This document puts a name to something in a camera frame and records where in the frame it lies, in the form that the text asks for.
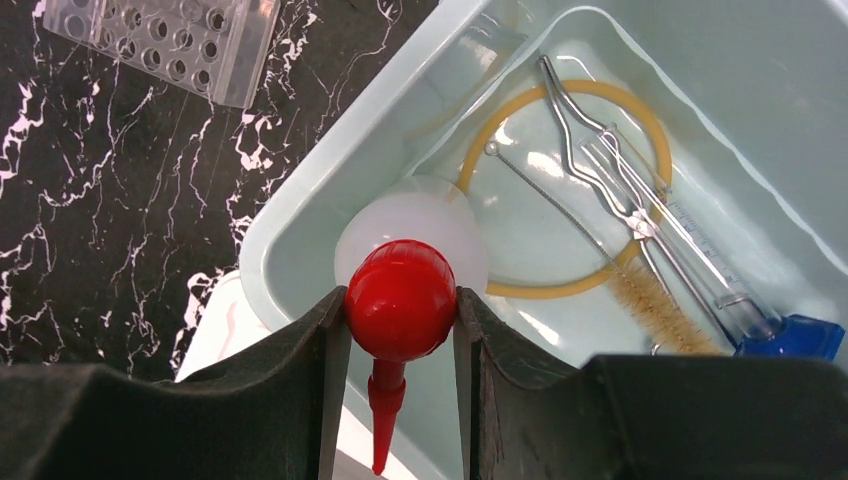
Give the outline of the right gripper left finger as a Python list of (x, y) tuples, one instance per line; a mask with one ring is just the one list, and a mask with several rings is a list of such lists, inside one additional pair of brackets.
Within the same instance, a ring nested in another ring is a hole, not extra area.
[(180, 382), (102, 364), (1, 370), (5, 479), (328, 479), (345, 391), (345, 289)]

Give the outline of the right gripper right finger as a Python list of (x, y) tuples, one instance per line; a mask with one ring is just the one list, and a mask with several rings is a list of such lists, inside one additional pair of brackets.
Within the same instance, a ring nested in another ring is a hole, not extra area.
[(575, 368), (468, 288), (454, 354), (468, 479), (847, 475), (847, 377), (830, 363), (598, 355)]

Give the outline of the clear graduated cylinder blue base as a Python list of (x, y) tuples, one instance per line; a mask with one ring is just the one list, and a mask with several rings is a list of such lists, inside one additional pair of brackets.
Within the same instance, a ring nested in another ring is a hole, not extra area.
[[(659, 208), (652, 217), (658, 235), (668, 242), (698, 290), (738, 342), (737, 356), (813, 358), (834, 361), (845, 338), (843, 327), (800, 314), (780, 315), (748, 284), (709, 239), (670, 182), (659, 172), (658, 162), (649, 163), (632, 143), (608, 126), (620, 142), (620, 158), (639, 175), (638, 189), (645, 206)], [(579, 149), (593, 169), (584, 149), (600, 155), (608, 173), (614, 172), (611, 157), (596, 136), (580, 143)]]

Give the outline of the metal crucible tongs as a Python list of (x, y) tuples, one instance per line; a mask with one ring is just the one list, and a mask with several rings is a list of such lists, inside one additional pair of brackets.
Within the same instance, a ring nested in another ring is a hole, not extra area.
[[(641, 261), (637, 265), (633, 265), (631, 261), (625, 260), (621, 255), (613, 257), (613, 259), (622, 267), (630, 265), (647, 270), (651, 276), (659, 280), (661, 287), (676, 301), (654, 258), (656, 253), (661, 254), (664, 261), (671, 267), (672, 273), (682, 282), (688, 294), (694, 298), (705, 315), (711, 319), (714, 328), (722, 333), (728, 344), (736, 348), (738, 342), (732, 332), (722, 324), (720, 318), (709, 306), (706, 297), (698, 290), (690, 275), (671, 250), (668, 242), (658, 235), (659, 224), (652, 215), (657, 213), (659, 208), (656, 206), (647, 208), (645, 206), (644, 194), (638, 189), (641, 178), (620, 158), (618, 137), (612, 132), (611, 128), (602, 125), (579, 107), (557, 77), (555, 68), (548, 56), (541, 55), (537, 64), (541, 69), (548, 105), (559, 125), (563, 142), (561, 157), (563, 170), (592, 187), (596, 195), (606, 204), (608, 212), (631, 231), (632, 242), (638, 246), (638, 254), (641, 256)], [(600, 144), (604, 147), (604, 152), (611, 157), (610, 165), (614, 170), (612, 174), (605, 169), (605, 164), (601, 162), (600, 155), (590, 152), (588, 148), (584, 149), (584, 154), (589, 158), (594, 168), (590, 170), (576, 163), (572, 131), (567, 120), (569, 116), (596, 134)]]

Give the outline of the white bin lid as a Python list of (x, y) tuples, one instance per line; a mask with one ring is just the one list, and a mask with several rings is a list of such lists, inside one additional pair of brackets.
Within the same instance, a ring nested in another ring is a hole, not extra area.
[[(242, 288), (240, 272), (225, 274), (212, 288), (204, 307), (194, 303), (199, 315), (197, 329), (175, 380), (224, 360), (264, 339), (270, 330), (254, 314)], [(351, 383), (345, 385), (340, 414), (334, 479), (373, 479), (371, 423), (365, 398)], [(392, 449), (383, 471), (384, 479), (442, 479), (442, 473), (420, 452)]]

